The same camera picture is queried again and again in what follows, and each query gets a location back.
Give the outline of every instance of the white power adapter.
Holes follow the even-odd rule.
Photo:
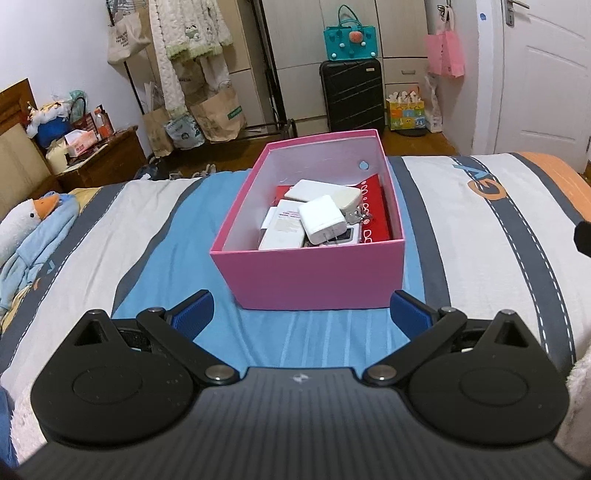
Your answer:
[[[320,245],[347,231],[347,221],[330,195],[303,203],[300,219],[312,245]]]
[[[300,180],[288,190],[285,198],[298,202],[311,202],[324,195],[329,195],[333,199],[347,223],[353,225],[363,219],[359,208],[362,193],[361,189],[356,187],[346,187],[314,180]]]

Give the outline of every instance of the stuffed animal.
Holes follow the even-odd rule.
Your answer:
[[[55,194],[39,200],[25,200],[8,212],[0,223],[0,267],[59,202],[60,196]]]

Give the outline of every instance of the black suitcase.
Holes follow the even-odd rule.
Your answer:
[[[320,65],[331,132],[386,126],[382,66],[376,59],[325,61]]]

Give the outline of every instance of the hook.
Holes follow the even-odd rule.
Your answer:
[[[439,10],[439,16],[441,17],[441,20],[443,20],[444,22],[447,21],[446,7],[447,8],[452,7],[452,0],[446,0],[446,4],[447,5],[438,5],[437,6],[437,10]]]

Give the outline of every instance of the gift bag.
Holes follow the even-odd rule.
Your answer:
[[[437,34],[427,36],[429,71],[437,75],[462,77],[465,73],[462,44],[455,30],[451,7],[443,7]]]
[[[210,99],[191,106],[191,113],[210,142],[234,140],[246,126],[246,118],[232,85],[222,86]]]

